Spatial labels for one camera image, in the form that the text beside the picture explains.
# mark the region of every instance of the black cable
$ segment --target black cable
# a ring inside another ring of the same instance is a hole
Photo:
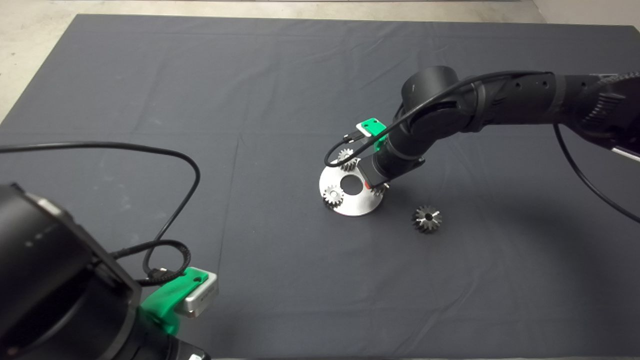
[[[560,149],[562,149],[562,152],[566,160],[569,162],[569,165],[571,165],[571,168],[573,169],[575,174],[578,175],[580,180],[582,180],[582,182],[589,188],[589,190],[591,190],[594,194],[596,194],[596,196],[599,197],[600,200],[606,202],[610,207],[614,208],[615,210],[618,210],[618,212],[620,212],[622,215],[625,215],[629,219],[640,224],[639,216],[631,213],[629,210],[618,205],[617,202],[608,198],[600,190],[598,190],[595,186],[593,186],[593,184],[591,184],[591,181],[589,181],[589,179],[587,179],[587,177],[582,173],[582,171],[578,167],[578,164],[575,163],[571,154],[569,153],[569,149],[567,149],[566,144],[564,143],[564,139],[562,137],[562,133],[560,133],[560,127],[558,126],[558,124],[554,124],[554,132],[556,133],[556,138],[558,140],[558,144],[560,145]]]
[[[140,284],[140,286],[162,285],[166,282],[178,278],[178,276],[181,276],[187,266],[189,266],[189,263],[191,262],[191,252],[183,243],[177,240],[154,240],[139,245],[134,245],[132,247],[127,247],[122,250],[114,251],[109,255],[113,256],[114,259],[120,259],[124,258],[125,256],[143,252],[145,250],[155,249],[158,246],[171,246],[176,248],[182,254],[182,265],[175,272],[171,272],[168,270],[158,270],[156,273],[163,275],[153,276],[150,279],[140,279],[136,281],[138,282],[138,284]]]
[[[476,83],[478,81],[484,81],[484,80],[495,79],[495,78],[503,78],[505,76],[525,76],[525,75],[540,75],[540,74],[550,74],[550,72],[544,72],[544,71],[499,71],[499,72],[491,72],[489,74],[484,74],[484,75],[472,76],[471,78],[460,80],[459,82],[451,85],[450,87],[446,88],[445,90],[441,91],[440,93],[432,96],[427,101],[424,101],[423,103],[417,105],[416,107],[414,107],[410,111],[406,112],[400,119],[395,121],[393,124],[389,125],[380,134],[372,137],[371,139],[369,139],[369,141],[364,143],[363,146],[361,146],[358,149],[356,149],[355,151],[353,151],[353,154],[349,155],[346,159],[343,159],[342,161],[336,161],[335,163],[332,163],[329,160],[329,158],[331,157],[333,151],[335,151],[341,145],[353,141],[352,139],[349,139],[348,136],[345,136],[345,138],[343,138],[339,143],[336,143],[331,148],[331,150],[326,153],[326,155],[324,156],[324,165],[327,166],[327,167],[339,167],[339,166],[342,166],[342,165],[348,163],[349,161],[353,160],[353,158],[355,158],[356,156],[360,155],[368,147],[370,147],[371,145],[376,143],[378,140],[380,140],[383,136],[388,134],[391,130],[395,129],[397,126],[402,124],[405,120],[410,119],[418,111],[426,108],[429,105],[432,105],[433,103],[435,103],[437,101],[442,100],[443,98],[445,98],[447,96],[450,96],[454,91],[456,91],[456,90],[458,90],[458,89],[460,89],[460,88],[462,88],[464,86],[471,85],[471,84]]]
[[[161,147],[151,147],[145,145],[137,145],[133,143],[123,143],[123,142],[61,142],[61,143],[38,143],[38,144],[29,144],[29,145],[6,145],[0,146],[0,154],[8,153],[8,152],[28,152],[28,151],[46,151],[46,150],[62,150],[62,149],[120,149],[120,150],[128,150],[128,151],[137,151],[137,152],[147,152],[150,154],[158,154],[158,155],[166,155],[173,156],[174,158],[178,158],[186,161],[191,168],[193,169],[195,178],[193,180],[193,184],[191,188],[184,196],[183,200],[180,202],[178,207],[175,209],[173,214],[169,216],[167,221],[164,223],[160,231],[154,238],[154,241],[160,240],[167,229],[171,226],[175,218],[178,217],[184,206],[189,202],[189,199],[198,188],[198,184],[200,183],[200,168],[198,164],[191,159],[189,156],[175,150],[163,149]],[[142,268],[146,274],[149,274],[152,269],[149,267],[149,259],[151,258],[151,254],[153,253],[153,247],[149,248],[149,251],[145,254],[144,260],[142,262]]]

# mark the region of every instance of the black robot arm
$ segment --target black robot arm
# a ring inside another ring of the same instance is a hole
[[[404,83],[403,103],[385,143],[358,162],[368,187],[422,165],[422,155],[436,140],[478,132],[486,125],[564,124],[606,149],[631,157],[640,154],[638,72],[608,76],[497,73],[448,92],[459,83],[455,71],[443,66],[422,70]],[[443,92],[448,94],[425,106]]]

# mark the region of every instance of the dark gray tablecloth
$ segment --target dark gray tablecloth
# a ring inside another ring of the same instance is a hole
[[[438,142],[360,218],[324,208],[324,152],[388,122],[415,71],[640,68],[631,27],[79,15],[0,142],[184,151],[202,185],[167,234],[220,297],[180,336],[214,356],[640,355],[639,227],[584,187],[550,126]],[[640,212],[640,166],[567,132],[585,173]],[[0,181],[66,206],[105,248],[150,240],[191,181],[122,151],[0,158]],[[415,207],[445,224],[425,236]],[[179,257],[157,251],[153,265]],[[139,276],[140,258],[122,263]]]

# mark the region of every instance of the small gear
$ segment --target small gear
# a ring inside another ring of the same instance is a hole
[[[330,208],[336,208],[344,200],[344,191],[339,186],[329,186],[322,194],[324,204]]]
[[[431,206],[421,206],[413,214],[413,226],[421,233],[432,233],[442,224],[442,214]]]
[[[380,195],[384,194],[387,189],[389,189],[389,184],[384,183],[382,185],[379,185],[378,187],[375,187],[375,188],[371,189],[371,192],[375,196],[380,196]]]
[[[351,149],[341,150],[340,152],[338,152],[338,162],[350,157],[351,155],[353,155],[353,150]],[[343,171],[352,171],[357,164],[358,164],[358,160],[352,159],[348,163],[341,165],[340,168],[343,169]]]

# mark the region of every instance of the spur gear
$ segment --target spur gear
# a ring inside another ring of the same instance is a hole
[[[431,206],[421,206],[413,214],[413,226],[421,233],[432,233],[442,224],[442,214]]]
[[[382,185],[379,185],[377,188],[371,189],[371,192],[375,196],[380,196],[380,195],[384,194],[385,191],[387,191],[388,189],[389,189],[389,184],[384,183]]]
[[[344,191],[339,186],[329,186],[322,193],[324,204],[330,208],[335,208],[342,204],[344,200]]]
[[[338,152],[338,162],[348,158],[352,154],[353,154],[353,150],[351,149],[341,150],[340,152]],[[348,163],[341,165],[340,168],[343,169],[343,171],[352,171],[357,164],[358,164],[358,160],[352,159]]]

